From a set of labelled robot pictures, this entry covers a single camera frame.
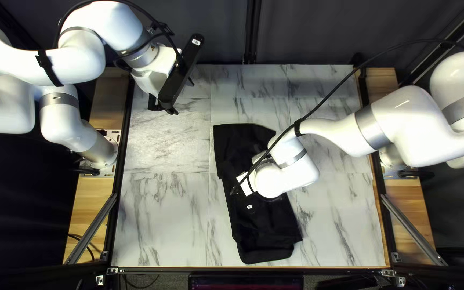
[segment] black metal frame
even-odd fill
[[[246,25],[244,40],[243,64],[254,64],[257,61],[257,38],[261,15],[261,0],[248,0],[246,7]]]
[[[464,38],[464,19],[459,23],[454,30],[452,30],[445,38],[450,41],[461,41]],[[411,73],[398,85],[407,86],[418,82],[429,70],[441,61],[447,53],[453,49],[452,44],[441,43],[438,44],[412,71]]]

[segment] black cable on floor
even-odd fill
[[[73,234],[68,234],[68,237],[80,241],[80,238],[77,237],[77,236],[74,236]],[[94,260],[94,254],[92,253],[91,249],[88,246],[87,246],[87,251],[89,251],[89,254],[91,254],[92,261],[95,261]]]
[[[125,287],[128,289],[128,287],[126,285],[130,285],[136,289],[146,289],[150,286],[153,285],[153,283],[155,283],[157,281],[157,279],[159,279],[160,275],[157,275],[157,277],[155,277],[155,279],[148,285],[146,286],[136,286],[136,285],[133,285],[131,282],[128,281],[128,279],[126,279],[126,275],[122,275],[123,279],[125,280]]]

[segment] metal mounting plate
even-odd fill
[[[106,137],[111,139],[111,142],[114,141],[117,143],[118,147],[119,147],[119,142],[121,141],[121,130],[112,130],[112,129],[104,129],[104,131],[106,132]],[[91,166],[89,166],[89,161],[87,160],[83,160],[80,162],[80,168],[91,168]],[[90,174],[85,174],[85,173],[82,173],[80,174],[80,177],[89,177],[89,178],[114,178],[115,176],[115,162],[110,165],[110,166],[107,166],[105,168],[101,168],[100,169],[100,174],[99,175],[90,175]]]

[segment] table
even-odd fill
[[[256,123],[278,133],[312,109],[351,66],[198,66],[179,115],[147,110],[136,89],[113,265],[246,266],[230,234],[213,160],[212,126]],[[341,119],[360,108],[355,78],[312,117]],[[304,240],[285,260],[251,266],[382,267],[381,229],[370,162],[319,136],[301,141],[318,182],[288,193]]]

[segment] black t-shirt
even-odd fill
[[[275,131],[255,124],[223,124],[214,129],[217,175],[223,181],[232,237],[245,264],[291,256],[302,240],[287,194],[268,199],[259,193],[230,195],[235,179],[252,166],[252,157],[267,149]]]

